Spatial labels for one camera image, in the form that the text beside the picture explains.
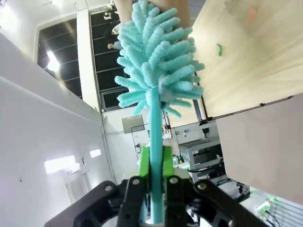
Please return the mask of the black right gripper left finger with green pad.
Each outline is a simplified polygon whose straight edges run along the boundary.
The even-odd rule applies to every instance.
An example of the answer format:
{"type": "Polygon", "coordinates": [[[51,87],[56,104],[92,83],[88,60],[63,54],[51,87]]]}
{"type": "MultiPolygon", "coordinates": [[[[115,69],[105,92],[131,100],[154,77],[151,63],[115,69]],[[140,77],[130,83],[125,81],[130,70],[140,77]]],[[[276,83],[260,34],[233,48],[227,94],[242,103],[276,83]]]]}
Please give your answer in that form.
{"type": "Polygon", "coordinates": [[[139,227],[147,193],[149,148],[142,148],[140,175],[124,179],[119,185],[103,181],[64,211],[45,223],[46,227],[101,227],[118,217],[118,227],[139,227]]]}

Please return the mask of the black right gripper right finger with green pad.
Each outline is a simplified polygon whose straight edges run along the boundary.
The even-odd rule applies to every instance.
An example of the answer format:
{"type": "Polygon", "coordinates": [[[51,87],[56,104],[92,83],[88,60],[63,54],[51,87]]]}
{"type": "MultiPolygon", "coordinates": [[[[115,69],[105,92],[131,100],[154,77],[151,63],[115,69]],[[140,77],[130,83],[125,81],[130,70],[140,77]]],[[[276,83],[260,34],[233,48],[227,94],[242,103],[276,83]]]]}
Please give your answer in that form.
{"type": "Polygon", "coordinates": [[[164,146],[162,158],[165,189],[165,226],[187,226],[191,209],[212,227],[264,227],[266,224],[209,180],[192,183],[188,172],[173,167],[172,147],[164,146]]]}

